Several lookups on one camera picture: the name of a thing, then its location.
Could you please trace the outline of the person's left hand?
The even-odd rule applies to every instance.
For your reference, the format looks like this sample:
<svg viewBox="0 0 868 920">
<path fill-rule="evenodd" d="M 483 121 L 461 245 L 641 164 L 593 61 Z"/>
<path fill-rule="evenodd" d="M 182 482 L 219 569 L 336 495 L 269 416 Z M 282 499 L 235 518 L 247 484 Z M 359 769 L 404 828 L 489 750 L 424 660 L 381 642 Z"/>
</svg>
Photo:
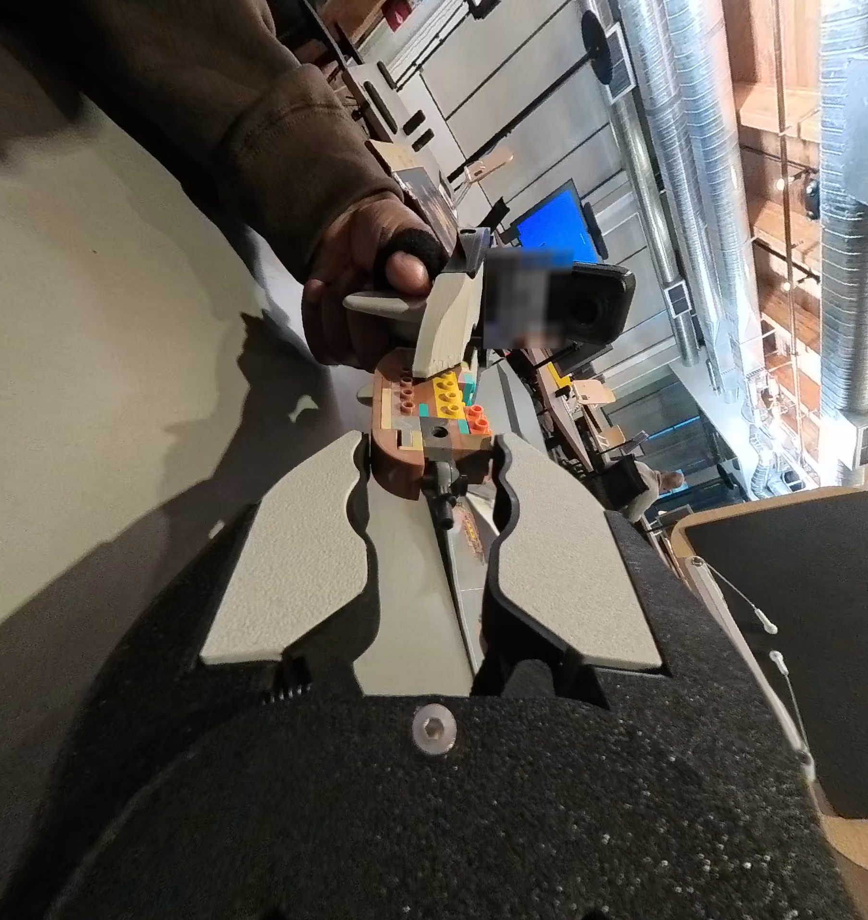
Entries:
<svg viewBox="0 0 868 920">
<path fill-rule="evenodd" d="M 304 336 L 318 362 L 372 372 L 392 349 L 385 321 L 352 312 L 344 301 L 373 288 L 380 251 L 407 231 L 431 236 L 418 215 L 388 192 L 352 205 L 325 231 L 301 298 Z"/>
</svg>

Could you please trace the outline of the wide silver ventilation duct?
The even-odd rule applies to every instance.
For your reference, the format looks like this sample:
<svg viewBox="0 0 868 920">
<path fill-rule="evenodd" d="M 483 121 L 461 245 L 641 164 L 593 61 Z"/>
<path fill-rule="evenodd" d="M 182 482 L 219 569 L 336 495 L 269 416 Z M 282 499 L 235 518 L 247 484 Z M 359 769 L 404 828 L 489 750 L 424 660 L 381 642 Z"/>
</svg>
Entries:
<svg viewBox="0 0 868 920">
<path fill-rule="evenodd" d="M 819 478 L 823 487 L 868 488 L 868 466 L 851 470 L 832 443 L 845 413 L 868 416 L 868 205 L 845 189 L 846 73 L 868 52 L 868 1 L 822 2 L 819 29 L 821 150 L 821 359 Z"/>
</svg>

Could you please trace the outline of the narrow silver ventilation duct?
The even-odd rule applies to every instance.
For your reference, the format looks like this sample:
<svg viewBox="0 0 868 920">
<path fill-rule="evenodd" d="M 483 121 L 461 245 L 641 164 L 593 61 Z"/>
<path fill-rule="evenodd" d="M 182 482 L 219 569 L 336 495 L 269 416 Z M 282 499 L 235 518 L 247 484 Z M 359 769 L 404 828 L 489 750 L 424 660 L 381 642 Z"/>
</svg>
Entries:
<svg viewBox="0 0 868 920">
<path fill-rule="evenodd" d="M 662 2 L 616 2 L 614 20 L 619 31 L 621 57 L 628 80 L 614 102 L 616 131 L 626 169 L 634 187 L 640 221 L 661 290 L 665 295 L 670 328 L 684 366 L 700 361 L 693 325 L 693 294 L 699 293 L 694 272 L 701 249 L 688 248 L 691 274 L 682 271 L 678 247 L 685 233 L 673 232 L 662 190 L 677 193 L 679 219 L 682 205 L 693 204 L 697 191 L 693 171 L 678 155 L 677 167 L 662 165 L 658 153 L 668 140 L 680 140 L 682 109 L 678 101 L 676 72 L 668 51 Z"/>
</svg>

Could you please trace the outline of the blue screen monitor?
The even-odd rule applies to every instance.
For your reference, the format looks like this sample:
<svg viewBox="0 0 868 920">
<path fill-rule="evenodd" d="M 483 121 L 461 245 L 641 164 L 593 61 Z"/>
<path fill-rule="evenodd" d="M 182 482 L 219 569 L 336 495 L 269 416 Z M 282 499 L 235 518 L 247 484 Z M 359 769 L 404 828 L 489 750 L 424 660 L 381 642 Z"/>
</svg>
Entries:
<svg viewBox="0 0 868 920">
<path fill-rule="evenodd" d="M 564 250 L 574 261 L 605 263 L 609 249 L 589 202 L 582 201 L 573 179 L 521 214 L 505 232 L 505 242 L 527 249 Z"/>
</svg>

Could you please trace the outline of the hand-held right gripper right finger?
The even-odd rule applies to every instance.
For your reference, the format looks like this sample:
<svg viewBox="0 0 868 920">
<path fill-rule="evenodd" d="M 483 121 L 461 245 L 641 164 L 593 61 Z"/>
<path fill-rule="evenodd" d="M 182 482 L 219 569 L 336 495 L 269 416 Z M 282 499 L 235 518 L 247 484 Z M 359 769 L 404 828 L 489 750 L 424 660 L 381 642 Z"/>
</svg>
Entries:
<svg viewBox="0 0 868 920">
<path fill-rule="evenodd" d="M 497 527 L 482 609 L 482 684 L 526 661 L 550 684 L 596 671 L 659 677 L 665 659 L 608 513 L 561 466 L 515 434 L 495 440 Z"/>
</svg>

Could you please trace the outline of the grey desk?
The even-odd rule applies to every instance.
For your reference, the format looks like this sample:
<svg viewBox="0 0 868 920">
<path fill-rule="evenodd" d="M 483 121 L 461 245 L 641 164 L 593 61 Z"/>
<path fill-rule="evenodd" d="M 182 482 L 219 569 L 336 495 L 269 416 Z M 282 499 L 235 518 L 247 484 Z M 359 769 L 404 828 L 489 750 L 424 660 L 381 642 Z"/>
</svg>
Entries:
<svg viewBox="0 0 868 920">
<path fill-rule="evenodd" d="M 366 412 L 300 288 L 0 32 L 0 722 L 70 708 L 160 586 Z"/>
</svg>

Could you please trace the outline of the person's left forearm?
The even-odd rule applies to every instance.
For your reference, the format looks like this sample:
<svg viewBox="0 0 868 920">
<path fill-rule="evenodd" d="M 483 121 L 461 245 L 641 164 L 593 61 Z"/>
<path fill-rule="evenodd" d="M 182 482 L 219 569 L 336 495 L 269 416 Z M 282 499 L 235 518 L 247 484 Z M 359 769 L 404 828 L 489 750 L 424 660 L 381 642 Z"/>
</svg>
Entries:
<svg viewBox="0 0 868 920">
<path fill-rule="evenodd" d="M 383 196 L 406 211 L 268 2 L 0 2 L 0 26 L 164 135 L 300 281 L 350 207 Z"/>
</svg>

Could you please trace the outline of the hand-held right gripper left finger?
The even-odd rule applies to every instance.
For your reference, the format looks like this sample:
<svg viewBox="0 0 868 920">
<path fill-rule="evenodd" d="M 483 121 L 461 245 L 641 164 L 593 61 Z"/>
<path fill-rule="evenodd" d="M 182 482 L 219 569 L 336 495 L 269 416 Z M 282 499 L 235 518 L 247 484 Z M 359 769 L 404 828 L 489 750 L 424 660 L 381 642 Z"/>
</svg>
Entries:
<svg viewBox="0 0 868 920">
<path fill-rule="evenodd" d="M 368 447 L 365 433 L 348 431 L 267 491 L 203 663 L 280 661 L 334 616 L 371 612 Z"/>
</svg>

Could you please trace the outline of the black board with wooden frame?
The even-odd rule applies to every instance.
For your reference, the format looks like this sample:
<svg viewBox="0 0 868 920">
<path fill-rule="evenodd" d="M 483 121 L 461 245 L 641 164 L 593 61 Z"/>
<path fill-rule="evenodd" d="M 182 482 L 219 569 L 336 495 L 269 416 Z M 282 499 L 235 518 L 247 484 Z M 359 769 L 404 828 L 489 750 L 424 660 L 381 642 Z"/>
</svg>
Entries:
<svg viewBox="0 0 868 920">
<path fill-rule="evenodd" d="M 670 546 L 802 759 L 831 845 L 868 872 L 868 490 L 693 513 Z"/>
</svg>

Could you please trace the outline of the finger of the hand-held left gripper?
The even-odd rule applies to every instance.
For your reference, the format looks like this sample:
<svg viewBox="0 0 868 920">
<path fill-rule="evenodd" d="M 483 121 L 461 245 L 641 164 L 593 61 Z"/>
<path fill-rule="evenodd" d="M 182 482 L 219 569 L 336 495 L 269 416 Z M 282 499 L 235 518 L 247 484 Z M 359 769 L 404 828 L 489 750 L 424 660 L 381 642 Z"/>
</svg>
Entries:
<svg viewBox="0 0 868 920">
<path fill-rule="evenodd" d="M 413 377 L 430 379 L 459 366 L 481 314 L 484 272 L 443 272 L 433 283 L 418 331 Z"/>
</svg>

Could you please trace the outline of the black office chair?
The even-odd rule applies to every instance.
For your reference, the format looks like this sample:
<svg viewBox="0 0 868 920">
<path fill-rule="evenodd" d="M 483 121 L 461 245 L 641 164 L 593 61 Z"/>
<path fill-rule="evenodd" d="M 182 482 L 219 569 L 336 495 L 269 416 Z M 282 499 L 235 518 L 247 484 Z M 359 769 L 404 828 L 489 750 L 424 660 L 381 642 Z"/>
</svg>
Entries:
<svg viewBox="0 0 868 920">
<path fill-rule="evenodd" d="M 633 454 L 626 454 L 603 471 L 603 489 L 610 509 L 622 511 L 648 490 Z"/>
</svg>

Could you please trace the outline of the brown toy brick ship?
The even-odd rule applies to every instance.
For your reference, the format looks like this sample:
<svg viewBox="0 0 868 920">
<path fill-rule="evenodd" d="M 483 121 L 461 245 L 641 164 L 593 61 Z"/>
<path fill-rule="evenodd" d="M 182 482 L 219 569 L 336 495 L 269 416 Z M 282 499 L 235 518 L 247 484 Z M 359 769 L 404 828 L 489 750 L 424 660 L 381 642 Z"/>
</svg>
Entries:
<svg viewBox="0 0 868 920">
<path fill-rule="evenodd" d="M 448 531 L 459 499 L 489 475 L 494 432 L 487 438 L 459 432 L 461 405 L 478 404 L 476 375 L 467 362 L 416 379 L 414 356 L 412 350 L 396 349 L 374 372 L 370 468 L 394 496 L 425 498 L 433 522 Z"/>
</svg>

